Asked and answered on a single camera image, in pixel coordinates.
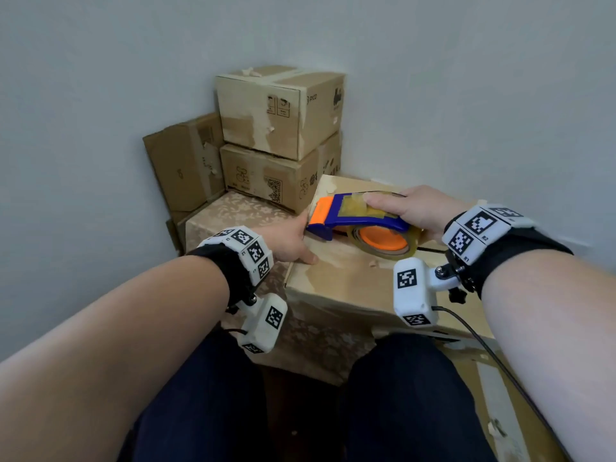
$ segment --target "wristband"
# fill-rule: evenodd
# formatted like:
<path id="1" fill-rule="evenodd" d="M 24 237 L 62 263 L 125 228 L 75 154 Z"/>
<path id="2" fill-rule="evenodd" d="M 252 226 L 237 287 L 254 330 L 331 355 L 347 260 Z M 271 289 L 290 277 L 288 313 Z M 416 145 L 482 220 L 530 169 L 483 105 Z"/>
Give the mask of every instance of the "wristband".
<path id="1" fill-rule="evenodd" d="M 502 204 L 482 204 L 464 212 L 445 227 L 447 259 L 463 286 L 481 298 L 483 284 L 498 266 L 523 252 L 554 249 L 573 252 L 543 233 L 535 223 Z"/>
<path id="2" fill-rule="evenodd" d="M 273 267 L 273 254 L 263 237 L 244 226 L 212 235 L 188 255 L 207 257 L 219 267 L 229 286 L 229 306 L 249 302 Z"/>

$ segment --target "leg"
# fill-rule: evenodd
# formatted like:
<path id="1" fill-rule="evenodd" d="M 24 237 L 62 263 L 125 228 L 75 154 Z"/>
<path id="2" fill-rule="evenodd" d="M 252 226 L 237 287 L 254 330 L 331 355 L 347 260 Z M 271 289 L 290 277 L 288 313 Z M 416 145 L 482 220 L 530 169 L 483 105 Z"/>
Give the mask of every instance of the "leg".
<path id="1" fill-rule="evenodd" d="M 496 462 L 471 392 L 418 334 L 388 336 L 359 359 L 343 406 L 350 462 Z"/>
<path id="2" fill-rule="evenodd" d="M 261 371 L 212 331 L 137 421 L 134 462 L 273 459 Z"/>

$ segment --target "left hand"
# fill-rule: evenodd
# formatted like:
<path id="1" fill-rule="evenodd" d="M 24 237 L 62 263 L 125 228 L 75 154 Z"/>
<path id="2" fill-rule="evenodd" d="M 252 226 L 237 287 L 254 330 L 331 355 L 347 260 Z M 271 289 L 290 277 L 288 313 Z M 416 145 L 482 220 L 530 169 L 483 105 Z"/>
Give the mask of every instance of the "left hand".
<path id="1" fill-rule="evenodd" d="M 278 224 L 253 228 L 263 237 L 267 248 L 271 249 L 278 261 L 291 262 L 302 260 L 314 264 L 319 258 L 304 243 L 304 228 L 308 222 L 308 209 L 299 216 L 289 218 Z"/>

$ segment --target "forearm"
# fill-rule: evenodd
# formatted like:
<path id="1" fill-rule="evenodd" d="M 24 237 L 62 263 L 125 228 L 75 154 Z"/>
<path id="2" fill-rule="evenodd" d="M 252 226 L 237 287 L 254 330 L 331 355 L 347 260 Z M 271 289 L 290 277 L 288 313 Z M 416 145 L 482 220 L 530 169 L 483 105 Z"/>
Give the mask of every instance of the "forearm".
<path id="1" fill-rule="evenodd" d="M 0 460 L 11 453 L 112 459 L 227 302 L 215 264 L 185 256 L 121 285 L 10 357 L 0 364 Z"/>
<path id="2" fill-rule="evenodd" d="M 607 460 L 616 440 L 616 279 L 556 251 L 500 265 L 483 288 L 490 327 L 574 459 Z"/>

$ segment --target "beige patterned fabric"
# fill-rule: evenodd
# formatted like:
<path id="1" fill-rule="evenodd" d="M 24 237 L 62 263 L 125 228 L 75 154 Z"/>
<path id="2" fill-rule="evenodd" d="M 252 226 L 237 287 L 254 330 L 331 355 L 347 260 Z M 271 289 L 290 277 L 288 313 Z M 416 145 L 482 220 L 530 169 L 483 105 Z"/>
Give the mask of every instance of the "beige patterned fabric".
<path id="1" fill-rule="evenodd" d="M 187 251 L 226 227 L 257 227 L 281 222 L 288 217 L 293 216 L 262 200 L 229 192 L 186 223 Z M 275 263 L 265 282 L 259 286 L 257 294 L 271 292 L 286 300 L 284 281 L 287 268 L 288 263 Z M 268 354 L 253 355 L 247 352 L 252 361 L 339 385 L 349 376 L 353 363 L 374 347 L 372 338 L 312 325 L 294 318 L 292 310 L 293 305 L 289 304 L 289 314 L 275 348 Z M 225 328 L 239 328 L 243 320 L 241 313 L 225 315 L 222 325 Z"/>

